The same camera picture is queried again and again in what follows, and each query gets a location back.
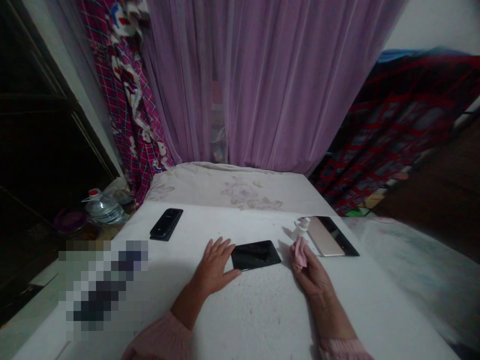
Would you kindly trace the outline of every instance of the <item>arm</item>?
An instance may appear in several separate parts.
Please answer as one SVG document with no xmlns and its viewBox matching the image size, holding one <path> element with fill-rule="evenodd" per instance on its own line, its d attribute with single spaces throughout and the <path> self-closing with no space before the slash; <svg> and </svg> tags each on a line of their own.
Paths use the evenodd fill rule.
<svg viewBox="0 0 480 360">
<path fill-rule="evenodd" d="M 189 359 L 189 340 L 205 300 L 223 289 L 242 272 L 224 273 L 235 245 L 230 239 L 211 239 L 191 281 L 183 288 L 170 312 L 133 339 L 121 360 Z"/>
<path fill-rule="evenodd" d="M 358 340 L 329 275 L 303 238 L 290 247 L 293 273 L 308 297 L 325 359 L 372 359 Z"/>
</svg>

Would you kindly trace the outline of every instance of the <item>white wall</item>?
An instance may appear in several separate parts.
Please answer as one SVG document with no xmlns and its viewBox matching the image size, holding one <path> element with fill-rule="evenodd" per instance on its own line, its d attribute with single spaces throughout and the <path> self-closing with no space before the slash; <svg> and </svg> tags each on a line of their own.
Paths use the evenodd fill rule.
<svg viewBox="0 0 480 360">
<path fill-rule="evenodd" d="M 410 0 L 385 49 L 437 46 L 480 55 L 479 0 Z"/>
<path fill-rule="evenodd" d="M 68 83 L 68 86 L 82 107 L 100 143 L 105 148 L 107 155 L 118 170 L 118 173 L 123 174 L 117 159 L 117 146 L 112 135 L 107 106 L 102 102 L 103 98 L 93 99 L 94 103 L 92 99 L 89 98 L 77 68 L 70 58 L 69 51 L 62 41 L 46 1 L 23 0 L 23 4 L 29 12 L 51 56 Z"/>
</svg>

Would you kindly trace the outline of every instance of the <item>white spray bottle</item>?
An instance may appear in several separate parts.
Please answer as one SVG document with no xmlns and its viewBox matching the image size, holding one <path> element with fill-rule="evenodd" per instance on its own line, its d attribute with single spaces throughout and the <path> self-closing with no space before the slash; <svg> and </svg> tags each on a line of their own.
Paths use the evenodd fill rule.
<svg viewBox="0 0 480 360">
<path fill-rule="evenodd" d="M 300 223 L 296 226 L 295 230 L 291 233 L 290 239 L 297 241 L 298 236 L 300 235 L 303 238 L 307 236 L 307 230 L 309 229 L 310 218 L 302 217 Z"/>
</svg>

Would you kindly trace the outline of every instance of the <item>pink sweater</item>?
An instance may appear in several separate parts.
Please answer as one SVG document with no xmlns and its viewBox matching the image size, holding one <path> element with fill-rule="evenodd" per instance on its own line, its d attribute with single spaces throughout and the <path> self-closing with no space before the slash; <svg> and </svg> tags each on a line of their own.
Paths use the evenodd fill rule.
<svg viewBox="0 0 480 360">
<path fill-rule="evenodd" d="M 192 332 L 168 312 L 133 339 L 121 360 L 190 359 L 191 335 Z M 323 338 L 319 351 L 323 360 L 373 360 L 360 340 Z"/>
</svg>

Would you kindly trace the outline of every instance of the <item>plastic water bottle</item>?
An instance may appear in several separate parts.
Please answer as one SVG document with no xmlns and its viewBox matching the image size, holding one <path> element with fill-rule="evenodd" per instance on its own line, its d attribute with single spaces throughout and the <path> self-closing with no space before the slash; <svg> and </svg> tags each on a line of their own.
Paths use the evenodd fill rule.
<svg viewBox="0 0 480 360">
<path fill-rule="evenodd" d="M 83 202 L 88 202 L 85 209 L 99 223 L 125 224 L 129 219 L 118 201 L 112 195 L 102 193 L 98 188 L 90 190 L 88 198 Z"/>
</svg>

